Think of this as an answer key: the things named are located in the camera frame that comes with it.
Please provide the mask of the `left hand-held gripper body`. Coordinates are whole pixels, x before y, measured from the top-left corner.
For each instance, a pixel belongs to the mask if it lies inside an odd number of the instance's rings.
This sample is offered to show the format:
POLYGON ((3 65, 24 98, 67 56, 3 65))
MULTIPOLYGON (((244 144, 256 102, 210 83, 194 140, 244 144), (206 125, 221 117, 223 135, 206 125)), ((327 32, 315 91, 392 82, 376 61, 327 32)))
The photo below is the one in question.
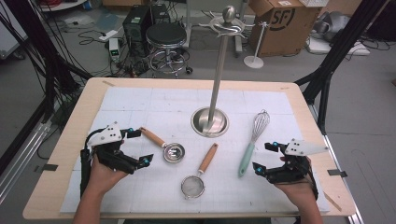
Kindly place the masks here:
POLYGON ((120 150, 125 139, 121 137, 120 131, 116 121, 105 128, 97 129, 87 136, 85 147, 90 147, 92 154, 96 154, 103 165, 132 175, 136 170, 134 165, 137 160, 120 150))

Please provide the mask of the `steel whisk teal handle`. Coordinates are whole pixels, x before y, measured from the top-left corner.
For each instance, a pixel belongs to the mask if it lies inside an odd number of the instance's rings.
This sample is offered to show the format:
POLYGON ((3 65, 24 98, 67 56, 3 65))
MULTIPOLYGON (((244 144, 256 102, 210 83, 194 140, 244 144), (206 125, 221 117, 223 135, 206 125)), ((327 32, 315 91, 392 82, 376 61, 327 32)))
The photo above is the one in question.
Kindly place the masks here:
POLYGON ((253 150, 255 148, 255 143, 258 140, 258 138, 262 135, 269 122, 270 122, 270 115, 265 109, 263 109, 254 117, 250 141, 247 145, 247 148, 239 164, 239 168, 238 168, 239 177, 242 177, 246 173, 248 164, 253 154, 253 150))

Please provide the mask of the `steel egg separator wooden handle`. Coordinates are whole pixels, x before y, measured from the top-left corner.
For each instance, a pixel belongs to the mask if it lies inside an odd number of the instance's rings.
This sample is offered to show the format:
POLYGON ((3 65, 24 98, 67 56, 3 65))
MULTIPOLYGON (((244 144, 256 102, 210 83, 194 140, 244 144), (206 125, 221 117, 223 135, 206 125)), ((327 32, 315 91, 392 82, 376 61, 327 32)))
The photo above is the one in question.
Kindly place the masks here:
POLYGON ((185 156, 185 148, 179 143, 166 143, 158 135, 147 128, 140 127, 139 130, 149 140, 163 149, 163 157, 167 162, 178 163, 185 156))

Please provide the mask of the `mesh strainer wooden handle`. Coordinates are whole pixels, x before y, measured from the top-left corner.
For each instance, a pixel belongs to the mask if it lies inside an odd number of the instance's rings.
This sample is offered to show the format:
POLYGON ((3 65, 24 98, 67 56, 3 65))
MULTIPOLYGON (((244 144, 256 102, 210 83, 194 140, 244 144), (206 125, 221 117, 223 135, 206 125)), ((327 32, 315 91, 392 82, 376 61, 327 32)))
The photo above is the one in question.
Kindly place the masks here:
POLYGON ((186 199, 194 199, 200 197, 205 191, 205 183, 201 175, 205 173, 209 164, 212 162, 219 145, 214 143, 211 148, 206 152, 196 175, 186 176, 181 182, 181 192, 186 199))

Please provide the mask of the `steel utensil rack stand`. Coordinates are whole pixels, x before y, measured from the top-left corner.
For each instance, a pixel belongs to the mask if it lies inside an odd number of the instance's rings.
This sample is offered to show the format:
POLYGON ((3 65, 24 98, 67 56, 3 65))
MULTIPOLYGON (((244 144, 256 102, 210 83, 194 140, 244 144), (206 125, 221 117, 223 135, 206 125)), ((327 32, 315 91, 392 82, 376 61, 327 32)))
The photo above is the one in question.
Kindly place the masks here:
POLYGON ((242 21, 236 18, 236 9, 233 6, 226 6, 220 16, 211 13, 211 21, 208 24, 202 24, 202 27, 208 27, 217 33, 219 38, 219 53, 215 69, 213 89, 209 107, 197 109, 191 116, 191 127, 203 137, 219 137, 225 134, 229 127, 229 119, 225 112, 217 108, 219 87, 223 67, 225 63, 225 54, 228 47, 228 39, 231 36, 243 37, 242 33, 247 27, 242 21))

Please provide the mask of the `person's right hand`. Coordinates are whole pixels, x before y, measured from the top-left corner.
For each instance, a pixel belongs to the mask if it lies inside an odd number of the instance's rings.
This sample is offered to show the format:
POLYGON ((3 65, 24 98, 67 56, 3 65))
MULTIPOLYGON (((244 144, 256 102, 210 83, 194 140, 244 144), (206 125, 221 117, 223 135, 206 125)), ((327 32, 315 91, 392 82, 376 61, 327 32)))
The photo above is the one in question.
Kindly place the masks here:
POLYGON ((288 199, 298 208, 316 205, 313 182, 309 175, 302 180, 275 184, 275 187, 286 194, 288 199))

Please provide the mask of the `white power supply unit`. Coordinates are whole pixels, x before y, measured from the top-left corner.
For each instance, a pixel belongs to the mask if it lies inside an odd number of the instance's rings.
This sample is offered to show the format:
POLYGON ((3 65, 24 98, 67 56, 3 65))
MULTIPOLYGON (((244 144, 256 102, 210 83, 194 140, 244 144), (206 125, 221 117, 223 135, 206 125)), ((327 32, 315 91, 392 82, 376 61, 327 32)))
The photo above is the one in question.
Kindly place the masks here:
POLYGON ((120 45, 117 38, 109 39, 108 50, 111 60, 115 63, 118 63, 120 61, 120 45))

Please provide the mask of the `white power strip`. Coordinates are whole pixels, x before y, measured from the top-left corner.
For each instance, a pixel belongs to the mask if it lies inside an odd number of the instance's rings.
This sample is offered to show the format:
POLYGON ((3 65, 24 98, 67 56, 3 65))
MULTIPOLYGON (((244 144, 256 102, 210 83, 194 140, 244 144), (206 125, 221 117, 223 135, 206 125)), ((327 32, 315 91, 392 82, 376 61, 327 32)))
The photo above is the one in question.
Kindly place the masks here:
POLYGON ((117 33, 118 33, 118 31, 111 30, 111 31, 105 33, 104 35, 99 36, 98 39, 101 41, 107 41, 109 38, 113 37, 117 33))

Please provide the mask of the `black computer tower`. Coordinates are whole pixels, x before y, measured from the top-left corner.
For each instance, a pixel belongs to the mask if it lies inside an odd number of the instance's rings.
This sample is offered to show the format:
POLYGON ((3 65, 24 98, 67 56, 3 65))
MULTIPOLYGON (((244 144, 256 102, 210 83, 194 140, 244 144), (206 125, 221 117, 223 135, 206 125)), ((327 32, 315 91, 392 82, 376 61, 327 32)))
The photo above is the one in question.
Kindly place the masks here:
POLYGON ((133 5, 122 23, 129 51, 134 56, 148 55, 146 33, 152 25, 149 6, 133 5))

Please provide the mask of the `black round stool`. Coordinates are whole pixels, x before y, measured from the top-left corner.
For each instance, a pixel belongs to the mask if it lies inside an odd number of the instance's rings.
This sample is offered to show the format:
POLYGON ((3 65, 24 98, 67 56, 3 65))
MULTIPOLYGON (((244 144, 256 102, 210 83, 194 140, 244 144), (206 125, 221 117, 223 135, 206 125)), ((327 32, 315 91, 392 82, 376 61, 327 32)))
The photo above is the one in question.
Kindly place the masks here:
POLYGON ((191 74, 193 69, 188 65, 182 48, 187 40, 186 31, 177 24, 162 22, 150 26, 146 33, 152 53, 149 55, 148 65, 153 72, 173 74, 185 70, 191 74))

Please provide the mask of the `white flat board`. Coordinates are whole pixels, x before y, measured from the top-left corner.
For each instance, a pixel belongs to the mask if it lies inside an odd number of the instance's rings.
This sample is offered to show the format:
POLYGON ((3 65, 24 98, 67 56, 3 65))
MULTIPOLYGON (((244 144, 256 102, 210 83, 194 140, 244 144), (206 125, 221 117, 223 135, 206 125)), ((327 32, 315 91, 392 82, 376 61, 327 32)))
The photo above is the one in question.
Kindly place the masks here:
MULTIPOLYGON (((340 50, 336 45, 332 46, 330 42, 313 36, 309 36, 307 38, 305 46, 307 51, 313 54, 328 54, 333 49, 340 50)), ((348 56, 368 56, 369 54, 370 50, 368 50, 360 41, 353 44, 347 52, 348 56)))

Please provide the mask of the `small black computer case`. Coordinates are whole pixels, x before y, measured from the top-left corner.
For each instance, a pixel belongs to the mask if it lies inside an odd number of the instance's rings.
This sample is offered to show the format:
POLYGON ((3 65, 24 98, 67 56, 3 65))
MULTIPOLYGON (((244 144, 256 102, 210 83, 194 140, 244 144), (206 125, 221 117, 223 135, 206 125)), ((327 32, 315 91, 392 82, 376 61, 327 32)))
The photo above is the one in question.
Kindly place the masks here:
POLYGON ((170 16, 165 4, 154 4, 151 6, 151 16, 154 24, 169 23, 170 16))

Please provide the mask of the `white round table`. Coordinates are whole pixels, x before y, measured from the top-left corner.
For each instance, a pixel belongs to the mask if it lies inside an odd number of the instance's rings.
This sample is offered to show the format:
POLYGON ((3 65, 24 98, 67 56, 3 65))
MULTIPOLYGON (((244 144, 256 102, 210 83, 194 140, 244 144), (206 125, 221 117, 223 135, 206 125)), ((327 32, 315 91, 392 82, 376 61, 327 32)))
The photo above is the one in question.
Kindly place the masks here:
POLYGON ((65 2, 62 1, 59 5, 57 6, 40 6, 39 8, 44 11, 44 12, 50 12, 50 11, 59 11, 59 10, 65 10, 69 9, 72 7, 77 7, 81 6, 83 3, 85 3, 87 0, 77 0, 76 2, 65 2))

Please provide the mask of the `aluminium rail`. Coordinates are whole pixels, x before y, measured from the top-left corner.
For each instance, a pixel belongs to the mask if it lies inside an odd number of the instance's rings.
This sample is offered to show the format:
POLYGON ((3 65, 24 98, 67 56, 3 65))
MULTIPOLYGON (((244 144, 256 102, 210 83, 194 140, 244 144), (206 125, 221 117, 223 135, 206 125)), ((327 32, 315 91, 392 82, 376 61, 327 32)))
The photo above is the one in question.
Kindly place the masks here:
POLYGON ((33 158, 38 148, 49 134, 52 122, 39 122, 32 131, 27 133, 18 147, 16 156, 11 160, 5 172, 0 175, 0 205, 20 178, 29 161, 33 158))
MULTIPOLYGON (((310 105, 308 108, 310 109, 314 120, 318 120, 318 111, 317 111, 317 109, 313 105, 310 105)), ((334 153, 334 150, 332 148, 332 144, 331 144, 330 138, 328 137, 327 134, 323 134, 322 137, 324 139, 324 142, 325 142, 326 146, 329 148, 328 151, 329 151, 329 153, 330 153, 330 155, 332 157, 332 160, 333 160, 333 162, 335 164, 336 173, 342 178, 348 193, 351 193, 349 185, 347 183, 347 172, 341 168, 340 163, 337 160, 337 157, 336 157, 336 155, 334 153)), ((361 216, 361 213, 360 213, 360 210, 359 210, 358 206, 355 203, 355 200, 352 200, 352 202, 353 202, 353 204, 355 206, 355 213, 353 215, 347 217, 347 220, 348 220, 349 224, 364 224, 363 218, 361 216)))

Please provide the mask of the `black metal frame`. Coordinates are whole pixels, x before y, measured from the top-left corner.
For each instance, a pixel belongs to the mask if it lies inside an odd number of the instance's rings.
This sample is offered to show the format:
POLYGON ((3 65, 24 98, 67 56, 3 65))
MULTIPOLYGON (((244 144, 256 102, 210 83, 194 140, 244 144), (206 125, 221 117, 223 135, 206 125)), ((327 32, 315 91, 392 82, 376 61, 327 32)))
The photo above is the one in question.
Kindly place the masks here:
POLYGON ((314 72, 295 81, 298 86, 306 84, 303 97, 308 105, 313 105, 320 95, 317 125, 322 134, 327 134, 326 114, 332 75, 347 56, 348 50, 386 3, 387 0, 361 0, 346 28, 334 42, 340 50, 333 49, 314 72))
POLYGON ((6 152, 0 157, 0 175, 18 152, 18 147, 21 145, 20 141, 27 136, 29 131, 33 130, 38 120, 44 118, 44 121, 47 121, 50 118, 53 113, 56 91, 62 94, 71 94, 77 90, 78 84, 72 78, 72 73, 86 80, 92 78, 91 74, 71 64, 60 55, 28 0, 0 0, 0 7, 3 5, 8 7, 10 13, 27 34, 31 44, 28 45, 21 39, 21 36, 17 34, 16 29, 5 16, 0 15, 0 22, 17 39, 37 73, 42 74, 46 79, 46 83, 45 98, 14 138, 6 152))

